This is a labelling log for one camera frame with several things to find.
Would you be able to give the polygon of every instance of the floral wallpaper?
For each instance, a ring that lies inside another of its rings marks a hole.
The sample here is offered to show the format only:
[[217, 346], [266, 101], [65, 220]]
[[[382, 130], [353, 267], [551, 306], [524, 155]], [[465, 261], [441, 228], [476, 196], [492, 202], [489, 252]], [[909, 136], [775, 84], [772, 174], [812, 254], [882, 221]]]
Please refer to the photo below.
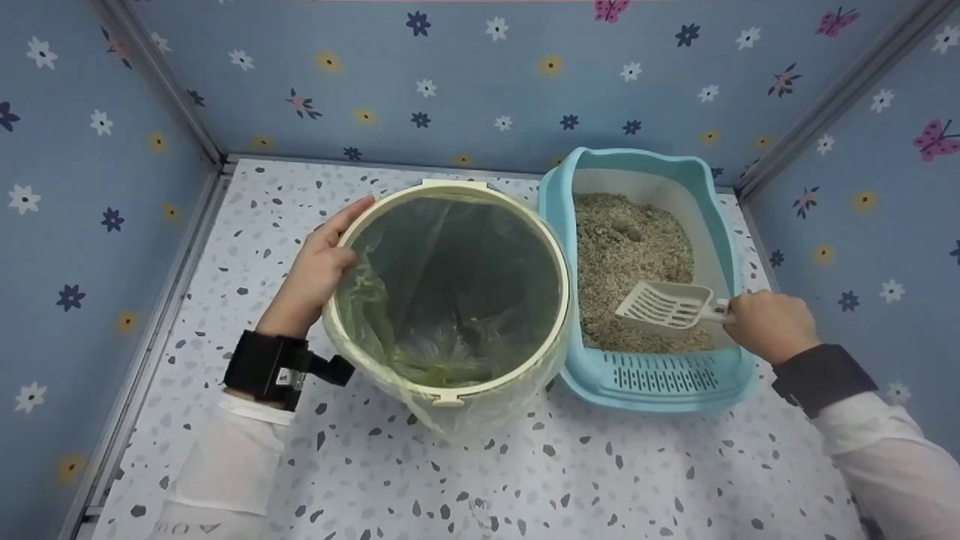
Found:
[[748, 208], [780, 289], [960, 457], [958, 45], [955, 12]]
[[577, 146], [733, 185], [904, 2], [132, 4], [231, 152], [543, 172]]
[[92, 5], [0, 33], [0, 528], [54, 538], [208, 172]]

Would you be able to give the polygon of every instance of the black wristband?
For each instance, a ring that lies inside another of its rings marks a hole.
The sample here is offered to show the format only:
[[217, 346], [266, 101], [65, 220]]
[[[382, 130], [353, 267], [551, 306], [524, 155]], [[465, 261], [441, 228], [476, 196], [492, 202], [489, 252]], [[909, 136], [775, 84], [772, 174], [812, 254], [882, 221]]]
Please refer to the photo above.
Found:
[[876, 391], [874, 380], [839, 345], [818, 345], [774, 367], [774, 390], [816, 418], [828, 405]]

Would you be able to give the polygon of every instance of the litter box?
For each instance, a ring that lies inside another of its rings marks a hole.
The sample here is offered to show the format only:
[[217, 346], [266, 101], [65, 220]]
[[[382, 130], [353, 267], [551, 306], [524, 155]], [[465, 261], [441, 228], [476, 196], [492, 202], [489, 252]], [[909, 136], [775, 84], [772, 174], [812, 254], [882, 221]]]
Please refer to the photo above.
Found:
[[633, 149], [574, 150], [543, 178], [539, 200], [540, 215], [560, 239], [573, 283], [574, 317], [560, 373], [564, 382], [589, 402], [649, 413], [696, 412], [742, 401], [756, 379], [754, 359], [719, 325], [708, 325], [714, 349], [705, 352], [639, 354], [584, 346], [573, 193], [624, 195], [670, 212], [693, 248], [693, 282], [712, 288], [716, 298], [741, 291], [732, 235], [706, 163]]

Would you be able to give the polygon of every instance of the right hand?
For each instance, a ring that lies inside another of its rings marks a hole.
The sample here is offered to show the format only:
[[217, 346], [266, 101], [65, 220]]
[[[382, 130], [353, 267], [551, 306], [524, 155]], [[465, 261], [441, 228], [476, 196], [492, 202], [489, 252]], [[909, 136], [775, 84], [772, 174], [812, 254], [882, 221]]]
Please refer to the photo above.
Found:
[[746, 292], [730, 300], [736, 322], [723, 329], [741, 347], [774, 367], [821, 344], [806, 303], [769, 290]]

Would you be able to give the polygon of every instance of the white plastic scoop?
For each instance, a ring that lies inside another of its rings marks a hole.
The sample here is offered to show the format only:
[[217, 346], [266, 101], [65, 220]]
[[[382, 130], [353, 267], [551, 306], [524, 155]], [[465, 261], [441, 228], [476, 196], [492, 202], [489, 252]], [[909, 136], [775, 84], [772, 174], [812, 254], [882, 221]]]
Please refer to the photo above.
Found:
[[736, 322], [727, 300], [710, 303], [713, 289], [701, 285], [641, 281], [620, 303], [616, 314], [647, 331], [681, 335], [701, 320], [729, 325]]

